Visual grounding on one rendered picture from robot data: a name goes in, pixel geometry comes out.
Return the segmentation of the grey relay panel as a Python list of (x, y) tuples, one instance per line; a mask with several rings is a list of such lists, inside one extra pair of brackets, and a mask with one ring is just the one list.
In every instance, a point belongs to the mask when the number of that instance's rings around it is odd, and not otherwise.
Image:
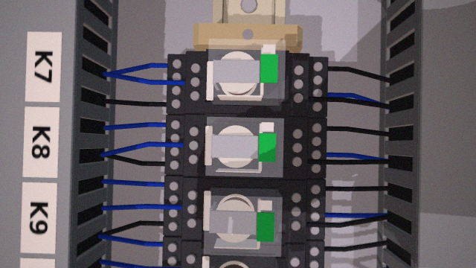
[[(285, 40), (283, 102), (209, 39)], [(207, 117), (284, 118), (283, 178)], [(476, 0), (0, 0), (0, 268), (205, 268), (213, 186), (280, 192), (279, 268), (476, 268)]]

